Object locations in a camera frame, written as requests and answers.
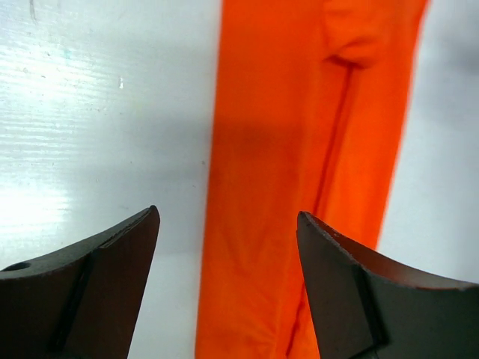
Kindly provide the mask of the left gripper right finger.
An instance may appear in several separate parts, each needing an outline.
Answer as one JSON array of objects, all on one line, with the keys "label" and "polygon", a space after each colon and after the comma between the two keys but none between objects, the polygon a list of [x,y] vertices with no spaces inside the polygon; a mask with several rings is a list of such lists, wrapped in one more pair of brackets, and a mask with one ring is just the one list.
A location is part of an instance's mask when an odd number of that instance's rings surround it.
[{"label": "left gripper right finger", "polygon": [[476,358],[478,285],[399,263],[307,212],[297,243],[322,358]]}]

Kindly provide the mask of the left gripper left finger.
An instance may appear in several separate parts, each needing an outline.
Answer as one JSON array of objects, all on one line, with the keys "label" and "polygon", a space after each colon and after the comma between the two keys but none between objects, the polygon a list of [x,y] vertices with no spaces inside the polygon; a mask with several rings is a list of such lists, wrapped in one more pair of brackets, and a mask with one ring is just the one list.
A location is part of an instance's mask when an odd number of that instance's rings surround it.
[{"label": "left gripper left finger", "polygon": [[1,270],[2,358],[127,358],[159,233],[150,206]]}]

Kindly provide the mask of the orange t shirt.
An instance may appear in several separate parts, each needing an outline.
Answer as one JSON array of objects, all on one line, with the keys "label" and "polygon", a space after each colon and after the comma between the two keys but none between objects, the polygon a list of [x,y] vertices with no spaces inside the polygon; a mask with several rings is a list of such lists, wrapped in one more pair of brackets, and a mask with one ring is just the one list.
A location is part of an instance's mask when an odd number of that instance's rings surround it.
[{"label": "orange t shirt", "polygon": [[317,358],[307,211],[374,248],[425,1],[224,1],[197,358]]}]

